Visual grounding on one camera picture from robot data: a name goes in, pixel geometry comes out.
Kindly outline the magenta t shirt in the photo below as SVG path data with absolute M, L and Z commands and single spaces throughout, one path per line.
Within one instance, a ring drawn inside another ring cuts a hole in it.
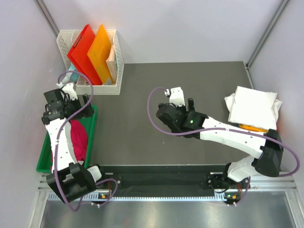
M 55 163 L 57 170 L 60 171 L 68 167 L 70 163 L 83 164 L 86 158 L 88 137 L 85 128 L 78 120 L 66 123 L 59 139 L 57 138 L 59 128 L 64 121 L 65 119 L 54 120 L 45 126 L 51 141 L 53 158 L 51 172 L 54 171 Z M 57 149 L 57 162 L 55 162 L 55 149 Z

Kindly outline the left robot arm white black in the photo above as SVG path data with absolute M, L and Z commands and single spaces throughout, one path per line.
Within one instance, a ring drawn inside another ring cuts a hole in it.
M 64 203 L 74 201 L 107 185 L 108 177 L 99 166 L 85 168 L 75 156 L 72 144 L 72 120 L 91 117 L 95 113 L 84 95 L 82 106 L 74 89 L 63 86 L 44 93 L 47 100 L 42 122 L 50 136 L 53 154 L 52 173 L 47 184 Z

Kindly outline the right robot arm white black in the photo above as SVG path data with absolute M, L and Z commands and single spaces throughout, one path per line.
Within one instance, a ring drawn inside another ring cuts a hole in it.
M 160 103 L 156 117 L 172 133 L 185 138 L 212 141 L 226 145 L 248 154 L 247 157 L 226 164 L 223 173 L 210 180 L 216 188 L 233 188 L 251 176 L 261 174 L 278 177 L 283 156 L 281 138 L 277 131 L 270 129 L 267 133 L 253 135 L 251 131 L 240 130 L 234 126 L 196 112 L 194 102 L 188 99 L 189 107 L 173 103 Z

